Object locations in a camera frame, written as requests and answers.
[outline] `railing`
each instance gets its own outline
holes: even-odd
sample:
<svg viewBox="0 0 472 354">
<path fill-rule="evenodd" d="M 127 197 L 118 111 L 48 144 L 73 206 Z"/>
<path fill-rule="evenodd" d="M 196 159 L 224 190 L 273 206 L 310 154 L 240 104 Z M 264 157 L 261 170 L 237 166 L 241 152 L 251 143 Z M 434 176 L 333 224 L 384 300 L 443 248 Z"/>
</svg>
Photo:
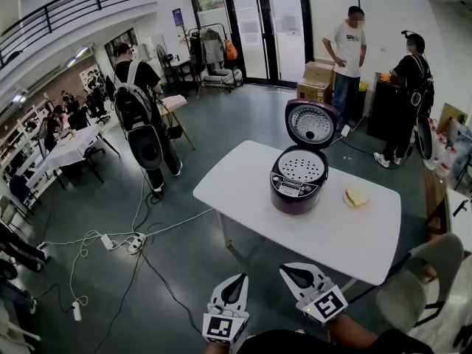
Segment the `railing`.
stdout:
<svg viewBox="0 0 472 354">
<path fill-rule="evenodd" d="M 31 12 L 0 35 L 0 68 L 42 37 L 80 17 L 130 0 L 54 0 Z"/>
</svg>

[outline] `gray chair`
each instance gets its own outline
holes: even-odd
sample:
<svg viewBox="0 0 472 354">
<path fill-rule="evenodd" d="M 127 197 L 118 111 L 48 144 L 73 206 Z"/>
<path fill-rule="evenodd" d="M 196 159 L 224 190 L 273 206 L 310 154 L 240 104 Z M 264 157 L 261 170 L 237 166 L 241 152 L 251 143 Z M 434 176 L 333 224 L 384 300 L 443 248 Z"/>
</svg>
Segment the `gray chair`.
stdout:
<svg viewBox="0 0 472 354">
<path fill-rule="evenodd" d="M 31 225 L 31 223 L 27 220 L 26 214 L 23 211 L 21 211 L 19 207 L 17 207 L 8 197 L 2 196 L 0 198 L 1 221 L 3 221 L 3 223 L 5 223 L 7 227 L 10 227 L 10 225 L 12 225 L 19 232 L 23 234 L 23 232 L 12 223 L 12 220 L 17 213 L 23 218 L 24 221 L 26 221 L 29 225 Z"/>
<path fill-rule="evenodd" d="M 462 243 L 451 233 L 412 249 L 400 270 L 389 277 L 377 292 L 377 306 L 385 320 L 408 333 L 413 327 L 437 317 L 448 299 L 463 259 Z M 436 271 L 440 286 L 437 301 L 429 305 L 426 304 L 426 294 L 421 282 L 426 264 Z M 433 308 L 437 310 L 419 321 L 425 309 Z"/>
</svg>

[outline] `man in white t-shirt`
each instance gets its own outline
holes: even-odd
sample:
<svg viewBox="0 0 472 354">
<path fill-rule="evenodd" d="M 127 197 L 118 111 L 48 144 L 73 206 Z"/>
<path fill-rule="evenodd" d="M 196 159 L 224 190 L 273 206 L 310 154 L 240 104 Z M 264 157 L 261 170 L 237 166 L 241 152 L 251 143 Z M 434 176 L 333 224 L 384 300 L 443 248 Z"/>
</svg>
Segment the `man in white t-shirt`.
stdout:
<svg viewBox="0 0 472 354">
<path fill-rule="evenodd" d="M 338 128 L 340 129 L 349 122 L 350 109 L 359 90 L 361 67 L 367 51 L 363 26 L 364 11 L 359 7 L 351 7 L 347 19 L 323 38 L 326 50 L 336 63 L 333 106 L 338 113 Z M 336 53 L 331 43 L 336 44 Z"/>
</svg>

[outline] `concrete floor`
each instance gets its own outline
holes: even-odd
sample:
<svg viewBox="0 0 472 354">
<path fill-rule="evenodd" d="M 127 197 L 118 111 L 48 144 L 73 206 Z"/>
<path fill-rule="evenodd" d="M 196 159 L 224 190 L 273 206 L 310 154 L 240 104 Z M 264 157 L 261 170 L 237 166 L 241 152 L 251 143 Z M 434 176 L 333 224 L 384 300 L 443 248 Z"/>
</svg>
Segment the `concrete floor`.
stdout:
<svg viewBox="0 0 472 354">
<path fill-rule="evenodd" d="M 285 149 L 292 145 L 284 123 L 287 100 L 295 92 L 263 86 L 244 86 L 231 94 L 204 92 L 199 101 L 178 110 L 197 150 L 192 151 L 184 138 L 174 142 L 184 163 L 180 177 L 173 178 L 163 166 L 164 199 L 152 206 L 147 221 L 139 228 L 146 232 L 166 228 L 208 209 L 192 196 L 192 191 L 207 172 L 231 149 L 250 139 Z M 365 122 L 346 141 L 369 152 L 381 151 L 384 143 L 365 134 Z M 128 232 L 139 204 L 142 173 L 134 160 L 120 128 L 106 135 L 121 153 L 121 159 L 106 149 L 94 155 L 101 184 L 89 171 L 62 190 L 53 184 L 35 206 L 33 235 L 36 244 L 45 240 L 66 242 L 82 238 L 88 231 Z M 342 142 L 324 151 L 330 166 L 359 176 L 400 193 L 402 219 L 395 262 L 410 248 L 426 239 L 426 205 L 422 165 L 415 150 L 398 170 L 385 170 L 371 156 L 353 150 Z M 143 207 L 137 221 L 146 212 Z M 227 222 L 233 247 L 226 249 L 215 212 L 157 235 L 147 242 L 145 253 L 165 277 L 176 297 L 193 313 L 201 326 L 203 313 L 213 288 L 227 277 L 246 272 L 250 278 L 248 312 L 249 333 L 270 329 L 305 329 L 326 339 L 324 328 L 295 310 L 295 300 L 278 272 L 278 266 L 306 259 L 253 233 L 232 221 Z M 52 284 L 60 286 L 60 302 L 68 308 L 74 301 L 69 276 L 80 244 L 49 246 L 52 259 L 40 274 L 22 269 L 18 282 L 33 296 Z M 35 343 L 38 353 L 92 353 L 106 334 L 118 311 L 120 300 L 131 280 L 136 260 L 124 251 L 106 251 L 98 240 L 88 248 L 88 257 L 79 258 L 72 280 L 76 295 L 87 295 L 88 305 L 81 309 L 82 322 L 72 313 L 63 313 L 55 289 L 39 300 L 34 316 L 24 321 L 25 328 L 43 339 Z M 339 285 L 348 278 L 321 266 Z M 347 293 L 351 299 L 367 288 L 358 283 Z M 381 320 L 371 293 L 349 306 L 347 313 L 356 321 L 380 333 L 387 328 Z M 146 263 L 138 265 L 138 274 L 125 298 L 122 312 L 114 322 L 99 353 L 202 353 L 204 340 L 191 328 L 186 311 L 176 304 L 163 282 Z"/>
</svg>

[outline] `hair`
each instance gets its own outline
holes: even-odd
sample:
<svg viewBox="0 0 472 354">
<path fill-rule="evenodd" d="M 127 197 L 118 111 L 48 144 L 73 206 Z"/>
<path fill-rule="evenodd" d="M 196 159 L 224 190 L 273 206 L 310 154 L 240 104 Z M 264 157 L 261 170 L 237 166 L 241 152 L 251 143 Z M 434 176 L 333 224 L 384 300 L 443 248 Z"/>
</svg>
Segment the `hair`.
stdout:
<svg viewBox="0 0 472 354">
<path fill-rule="evenodd" d="M 419 34 L 416 34 L 416 33 L 410 34 L 408 37 L 406 37 L 406 43 L 409 46 L 415 45 L 416 50 L 418 50 L 420 54 L 423 54 L 425 52 L 425 40 Z"/>
<path fill-rule="evenodd" d="M 128 51 L 130 51 L 129 45 L 122 42 L 116 47 L 114 55 L 116 58 L 118 58 L 120 55 L 126 54 Z"/>
<path fill-rule="evenodd" d="M 349 10 L 347 11 L 348 15 L 352 15 L 353 13 L 362 13 L 362 15 L 364 15 L 364 11 L 360 7 L 357 7 L 356 5 L 349 7 Z"/>
<path fill-rule="evenodd" d="M 52 111 L 53 113 L 56 113 L 56 114 L 62 114 L 64 112 L 64 109 L 62 109 L 62 106 L 61 105 L 56 105 L 54 107 L 54 110 Z"/>
</svg>

